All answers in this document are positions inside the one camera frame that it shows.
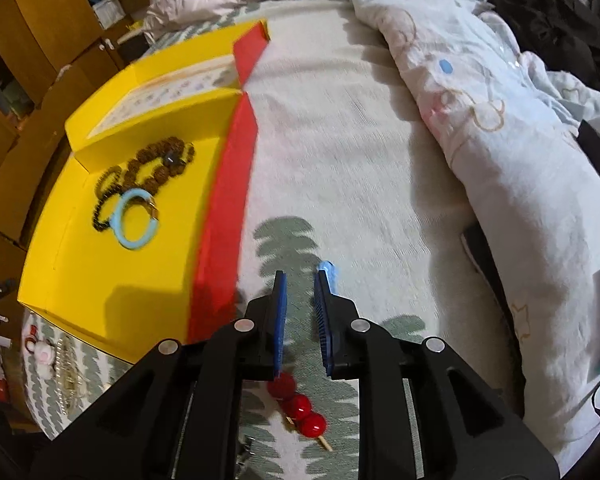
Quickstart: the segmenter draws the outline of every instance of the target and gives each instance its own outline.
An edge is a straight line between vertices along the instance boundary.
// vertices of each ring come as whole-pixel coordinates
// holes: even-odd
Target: bed sheet
[[[289,433],[259,383],[245,383],[241,431],[255,438],[245,478],[357,478],[357,383],[325,376],[312,323],[312,273],[339,270],[339,293],[395,336],[439,335],[511,405],[520,400],[499,307],[464,254],[475,216],[462,185],[396,69],[381,34],[346,0],[283,0],[241,9],[160,40],[164,48],[234,22],[266,17],[272,41],[247,82],[259,133],[238,291],[240,308],[288,273],[285,366],[328,420],[334,453]],[[30,321],[57,341],[62,333]],[[93,402],[128,365],[72,339],[88,393],[59,410],[53,381],[26,359],[32,414],[48,436]]]

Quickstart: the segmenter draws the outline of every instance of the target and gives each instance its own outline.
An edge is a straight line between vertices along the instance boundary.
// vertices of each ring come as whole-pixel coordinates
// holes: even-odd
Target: yellow box
[[[21,303],[129,362],[161,339],[187,340],[192,276],[209,193],[234,111],[243,99],[237,73],[230,73],[232,51],[256,25],[210,32],[142,59],[107,82],[69,118],[66,131],[74,155],[38,221],[18,292]],[[266,35],[264,23],[260,28]],[[203,86],[202,92],[189,95],[186,92],[193,90],[187,87],[185,95],[172,101],[160,101],[152,93],[171,85],[173,97],[182,81],[199,85],[218,70],[222,77],[212,88]],[[139,104],[149,95],[149,104]],[[125,118],[128,111],[131,115]],[[159,189],[155,237],[140,250],[127,250],[111,230],[93,228],[94,186],[107,168],[124,167],[137,150],[169,136],[193,142],[195,158],[184,174]],[[156,163],[141,169],[138,182]],[[112,212],[114,202],[105,205],[101,218]],[[126,236],[138,238],[147,222],[144,208],[132,206],[125,214]]]

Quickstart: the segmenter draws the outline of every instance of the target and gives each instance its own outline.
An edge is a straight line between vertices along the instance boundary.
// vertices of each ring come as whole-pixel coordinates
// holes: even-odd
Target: red bead
[[[295,394],[282,403],[282,409],[285,410],[286,416],[291,417],[293,420],[302,420],[311,413],[311,401],[306,395]]]
[[[291,374],[280,372],[278,377],[267,383],[267,390],[274,399],[290,399],[296,392],[296,380]]]
[[[298,422],[298,431],[308,438],[318,438],[327,429],[327,421],[320,413],[309,413]]]

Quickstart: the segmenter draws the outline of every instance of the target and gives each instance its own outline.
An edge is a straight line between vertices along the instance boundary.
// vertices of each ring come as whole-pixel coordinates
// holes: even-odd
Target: metal rivet
[[[442,352],[445,349],[445,342],[442,339],[437,337],[432,337],[431,339],[427,339],[425,343],[427,348],[432,352]]]
[[[234,323],[234,328],[238,332],[248,332],[249,330],[253,330],[255,323],[251,319],[247,319],[243,317]]]
[[[354,319],[351,322],[351,328],[356,332],[366,332],[371,328],[371,323],[366,319]]]
[[[166,339],[158,345],[158,351],[162,355],[171,355],[178,349],[178,342],[173,339]]]

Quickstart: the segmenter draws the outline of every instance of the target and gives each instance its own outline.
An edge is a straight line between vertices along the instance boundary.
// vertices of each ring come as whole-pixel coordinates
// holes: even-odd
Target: light blue bangle
[[[151,215],[151,219],[149,220],[149,225],[146,231],[139,240],[134,242],[127,240],[124,232],[122,231],[122,215],[125,213],[126,205],[132,198],[142,198],[145,200],[149,215]],[[149,241],[151,241],[151,238],[154,237],[155,232],[158,229],[158,209],[155,206],[154,197],[151,196],[148,191],[140,189],[139,187],[130,189],[122,197],[120,197],[120,200],[116,205],[116,210],[109,219],[109,223],[111,224],[113,234],[116,235],[120,245],[126,247],[127,249],[140,249],[144,247],[149,243]]]

